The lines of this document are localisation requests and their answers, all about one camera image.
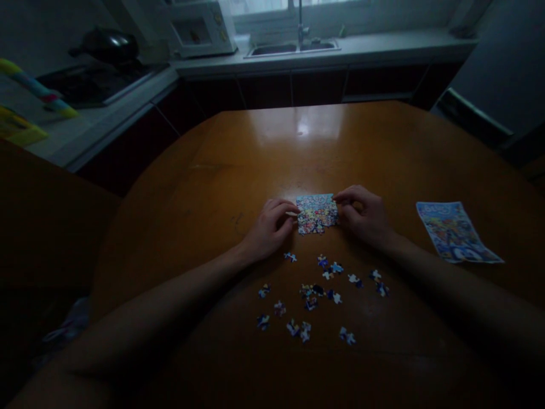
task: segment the hand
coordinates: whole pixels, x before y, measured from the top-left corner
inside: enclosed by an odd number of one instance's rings
[[[278,250],[294,226],[294,218],[287,216],[286,212],[301,211],[284,199],[269,199],[265,203],[254,225],[237,246],[247,262],[263,260]],[[277,228],[283,218],[285,221]]]
[[[333,200],[341,205],[342,213],[350,229],[361,240],[381,250],[391,244],[396,232],[388,224],[381,197],[363,186],[352,185],[337,193]],[[361,212],[352,206],[354,202],[363,205]]]

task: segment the person's left hand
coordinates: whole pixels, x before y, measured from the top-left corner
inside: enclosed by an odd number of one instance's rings
[[[286,212],[300,213],[292,202],[284,199],[269,199],[257,217],[254,225],[238,245],[238,249],[248,262],[256,262],[273,254],[294,226],[294,218]],[[279,221],[286,217],[281,227]]]

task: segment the dark floor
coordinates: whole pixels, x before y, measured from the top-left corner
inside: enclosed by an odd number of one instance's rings
[[[32,360],[42,338],[57,329],[84,289],[3,289],[0,297],[0,407],[4,407],[33,374]]]

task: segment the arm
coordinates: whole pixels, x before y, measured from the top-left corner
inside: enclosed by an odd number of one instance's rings
[[[297,207],[271,199],[243,241],[212,261],[172,278],[123,304],[91,326],[40,371],[10,407],[97,407],[108,391],[98,379],[138,355],[160,330],[250,264],[274,253],[292,232],[286,212]]]
[[[496,337],[500,347],[520,363],[545,368],[543,311],[398,235],[388,224],[382,199],[362,186],[351,186],[334,199],[361,240],[395,260],[437,300],[469,318],[484,335]],[[353,202],[360,202],[364,210],[357,211]]]

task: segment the faucet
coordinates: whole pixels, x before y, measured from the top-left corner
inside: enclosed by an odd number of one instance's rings
[[[299,24],[297,25],[297,38],[299,39],[299,49],[303,45],[303,39],[308,35],[309,27],[303,27],[303,0],[299,0]]]

